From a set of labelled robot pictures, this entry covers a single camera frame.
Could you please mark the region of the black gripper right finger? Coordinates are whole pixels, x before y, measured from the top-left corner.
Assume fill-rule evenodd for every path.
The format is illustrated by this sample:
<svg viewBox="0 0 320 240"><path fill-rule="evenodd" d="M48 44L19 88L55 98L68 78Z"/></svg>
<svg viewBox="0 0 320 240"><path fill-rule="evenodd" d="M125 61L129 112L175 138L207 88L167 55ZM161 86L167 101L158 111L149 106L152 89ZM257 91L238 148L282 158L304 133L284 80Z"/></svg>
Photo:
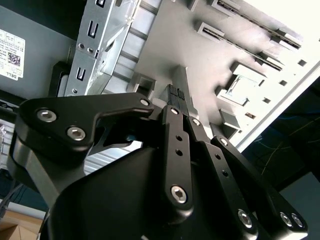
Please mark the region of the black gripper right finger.
<svg viewBox="0 0 320 240"><path fill-rule="evenodd" d="M185 94L176 91L191 156L199 167L205 212L224 240L301 240L308 235L303 217L255 167L220 135L209 138L190 116Z"/></svg>

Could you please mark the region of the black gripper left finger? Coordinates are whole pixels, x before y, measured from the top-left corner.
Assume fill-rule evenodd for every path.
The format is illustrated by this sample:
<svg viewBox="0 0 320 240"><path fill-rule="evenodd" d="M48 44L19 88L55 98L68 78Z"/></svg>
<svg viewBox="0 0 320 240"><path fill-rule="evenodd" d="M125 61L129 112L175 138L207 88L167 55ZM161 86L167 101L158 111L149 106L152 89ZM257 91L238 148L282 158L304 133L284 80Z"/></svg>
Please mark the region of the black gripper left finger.
<svg viewBox="0 0 320 240"><path fill-rule="evenodd" d="M171 213L190 214L190 145L183 125L176 94L163 107L137 92L27 100L18 109L9 172L54 207L73 183L153 148L163 160L162 192Z"/></svg>

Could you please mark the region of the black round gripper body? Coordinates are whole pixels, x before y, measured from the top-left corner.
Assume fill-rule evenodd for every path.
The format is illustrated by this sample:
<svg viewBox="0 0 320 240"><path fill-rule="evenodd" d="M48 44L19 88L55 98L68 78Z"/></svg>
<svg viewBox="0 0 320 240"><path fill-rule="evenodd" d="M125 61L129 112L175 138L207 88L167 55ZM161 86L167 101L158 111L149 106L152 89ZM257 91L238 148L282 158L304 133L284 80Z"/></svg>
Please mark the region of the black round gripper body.
<svg viewBox="0 0 320 240"><path fill-rule="evenodd" d="M136 150L67 187L46 226L47 240L239 240L211 177L191 163L193 212L170 224L163 194L164 162L157 149Z"/></svg>

